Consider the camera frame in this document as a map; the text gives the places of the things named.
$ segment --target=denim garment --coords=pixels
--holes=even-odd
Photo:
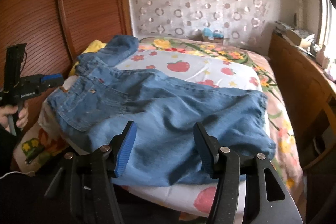
[[[274,157],[275,143],[263,131],[266,96],[262,92],[215,89],[168,77],[156,69],[121,71],[113,66],[133,50],[128,47],[129,53],[119,58],[115,56],[120,54],[119,46],[112,40],[103,52],[80,56],[76,83],[68,92],[58,89],[48,98],[63,132],[89,152],[108,144],[128,120],[137,123],[126,171],[114,183],[213,183],[195,148],[196,122],[238,153]]]

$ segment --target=wooden headboard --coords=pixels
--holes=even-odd
[[[95,39],[132,35],[128,0],[0,0],[0,86],[6,47],[27,43],[22,76],[62,73]],[[29,100],[30,128],[52,92]]]

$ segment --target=white cable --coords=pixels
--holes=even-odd
[[[35,174],[35,171],[29,171],[27,173],[22,173],[22,172],[19,172],[19,171],[13,171],[13,172],[9,172],[9,173],[4,174],[2,177],[0,177],[0,179],[3,179],[5,176],[7,176],[9,174],[14,174],[14,173],[20,173],[20,174],[28,175],[30,173],[34,173]]]

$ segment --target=blue gripper pad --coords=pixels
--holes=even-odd
[[[218,147],[211,141],[210,136],[200,122],[194,125],[194,141],[201,157],[204,171],[210,177],[214,175],[214,165],[218,162]]]
[[[137,124],[129,121],[121,135],[122,143],[116,156],[114,173],[118,178],[125,171],[129,156],[131,154],[135,138],[137,136]]]

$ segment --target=silver bolt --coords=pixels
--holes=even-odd
[[[109,145],[103,145],[101,148],[100,148],[100,151],[101,152],[107,152],[110,150],[110,146]]]
[[[264,160],[264,159],[266,159],[266,156],[265,156],[263,153],[258,153],[257,157],[258,157],[258,159],[260,159],[260,160]]]
[[[70,160],[73,158],[73,156],[74,154],[72,152],[68,152],[68,153],[65,153],[64,158],[66,158],[67,160]]]
[[[230,149],[226,146],[223,146],[220,148],[220,150],[223,152],[223,153],[229,153],[230,152]]]

